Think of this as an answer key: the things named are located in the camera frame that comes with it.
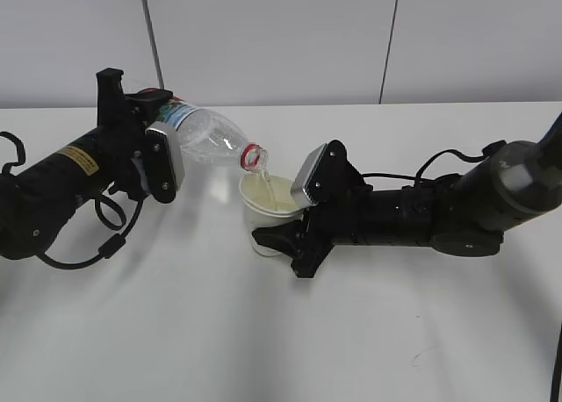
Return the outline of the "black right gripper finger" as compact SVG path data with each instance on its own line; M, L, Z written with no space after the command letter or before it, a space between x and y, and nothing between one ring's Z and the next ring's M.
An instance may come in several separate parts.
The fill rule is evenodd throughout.
M276 250L291 258L300 258L303 254L305 227L302 221L258 227L251 235L258 245Z

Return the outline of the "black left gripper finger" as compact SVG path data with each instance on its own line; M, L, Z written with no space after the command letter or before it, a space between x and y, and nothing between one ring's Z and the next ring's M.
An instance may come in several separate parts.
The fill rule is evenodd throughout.
M171 90L146 88L136 93L127 94L126 100L143 125L149 126L155 122L160 108L173 97Z

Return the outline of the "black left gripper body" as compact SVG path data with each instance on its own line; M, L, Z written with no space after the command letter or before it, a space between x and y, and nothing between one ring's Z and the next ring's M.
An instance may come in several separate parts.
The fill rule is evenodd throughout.
M117 68L96 73L97 128L100 146L110 160L112 191L123 191L131 200L143 200L148 194L141 185L141 174L135 163L140 158L147 123L145 95L126 94L121 85L123 74Z

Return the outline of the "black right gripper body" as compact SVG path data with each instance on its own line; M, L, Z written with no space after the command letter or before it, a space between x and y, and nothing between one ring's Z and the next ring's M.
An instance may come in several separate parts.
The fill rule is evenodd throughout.
M304 209L300 221L305 227L304 249L300 258L292 258L291 267L298 278L312 278L340 241L353 243L357 238L357 200L371 187L350 164L345 170L347 188L340 197Z

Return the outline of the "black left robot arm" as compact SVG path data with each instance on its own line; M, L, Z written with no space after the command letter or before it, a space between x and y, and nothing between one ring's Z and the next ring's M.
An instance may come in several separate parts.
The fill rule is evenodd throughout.
M163 160L165 145L151 132L170 90L148 88L126 94L123 71L97 73L97 125L17 175L25 147L14 134L2 137L17 160L1 170L1 255L9 260L36 256L56 269L84 269L112 257L126 243L148 196L171 202L179 183ZM61 229L92 201L99 220L114 234L84 262L57 262L47 255Z

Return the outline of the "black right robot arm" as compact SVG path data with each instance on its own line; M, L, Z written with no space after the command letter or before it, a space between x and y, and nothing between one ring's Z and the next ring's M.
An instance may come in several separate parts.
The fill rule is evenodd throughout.
M339 140L307 156L292 187L300 219L253 228L260 246L288 256L311 278L336 246L423 247L462 257L499 252L504 234L559 208L561 124L538 142L496 141L472 169L428 179L422 171L398 190L375 190Z

